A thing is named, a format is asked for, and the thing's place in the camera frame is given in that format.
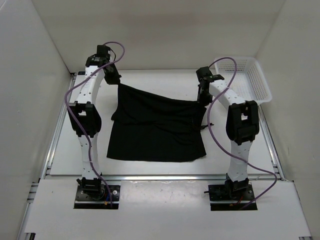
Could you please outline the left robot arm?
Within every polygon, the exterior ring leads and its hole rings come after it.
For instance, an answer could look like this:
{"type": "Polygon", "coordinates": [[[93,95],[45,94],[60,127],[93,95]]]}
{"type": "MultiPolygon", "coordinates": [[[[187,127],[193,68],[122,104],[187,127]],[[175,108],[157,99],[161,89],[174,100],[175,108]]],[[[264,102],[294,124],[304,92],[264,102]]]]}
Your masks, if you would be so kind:
{"type": "Polygon", "coordinates": [[[102,119],[96,108],[96,99],[103,80],[114,85],[120,82],[120,77],[110,53],[96,53],[86,60],[84,80],[64,97],[71,127],[81,148],[82,177],[77,182],[80,190],[95,201],[110,194],[99,167],[97,142],[102,119]]]}

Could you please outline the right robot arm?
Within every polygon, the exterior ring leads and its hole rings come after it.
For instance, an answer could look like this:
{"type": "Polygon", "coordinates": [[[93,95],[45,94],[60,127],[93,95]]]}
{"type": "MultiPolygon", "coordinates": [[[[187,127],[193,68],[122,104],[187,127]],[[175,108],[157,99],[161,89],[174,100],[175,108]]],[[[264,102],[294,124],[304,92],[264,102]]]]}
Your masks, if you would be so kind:
{"type": "Polygon", "coordinates": [[[249,185],[249,151],[260,131],[258,104],[236,94],[219,74],[200,74],[197,78],[199,102],[208,105],[212,100],[218,100],[227,110],[225,129],[231,143],[231,157],[224,193],[230,200],[236,200],[249,185]]]}

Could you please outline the black shorts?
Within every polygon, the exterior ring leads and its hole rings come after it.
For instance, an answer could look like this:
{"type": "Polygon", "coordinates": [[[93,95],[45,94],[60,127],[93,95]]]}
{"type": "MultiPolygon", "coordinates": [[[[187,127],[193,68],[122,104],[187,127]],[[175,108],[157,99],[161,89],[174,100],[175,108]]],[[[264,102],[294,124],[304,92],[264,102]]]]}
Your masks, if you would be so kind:
{"type": "Polygon", "coordinates": [[[120,84],[106,156],[122,161],[191,162],[206,156],[206,107],[120,84]]]}

